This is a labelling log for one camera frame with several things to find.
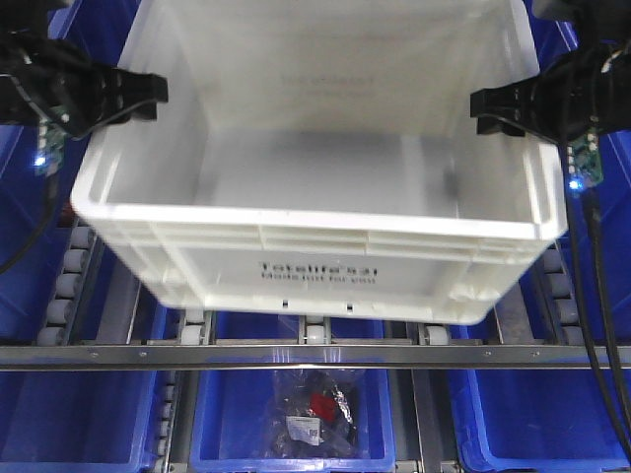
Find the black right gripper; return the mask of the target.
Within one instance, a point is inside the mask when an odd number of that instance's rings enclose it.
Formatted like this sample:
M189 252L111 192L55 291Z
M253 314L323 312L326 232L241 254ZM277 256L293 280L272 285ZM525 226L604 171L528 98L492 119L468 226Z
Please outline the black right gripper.
M476 134L541 136L571 141L593 128L597 135L630 129L630 3L628 1L534 1L540 20L568 23L576 47L537 78L470 95Z

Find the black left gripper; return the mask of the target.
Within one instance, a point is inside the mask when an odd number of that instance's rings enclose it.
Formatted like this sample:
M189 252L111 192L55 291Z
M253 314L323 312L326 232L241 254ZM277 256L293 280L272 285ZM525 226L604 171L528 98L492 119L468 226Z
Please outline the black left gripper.
M168 80L93 61L64 39L1 33L1 123L52 123L74 138L101 125L156 121Z

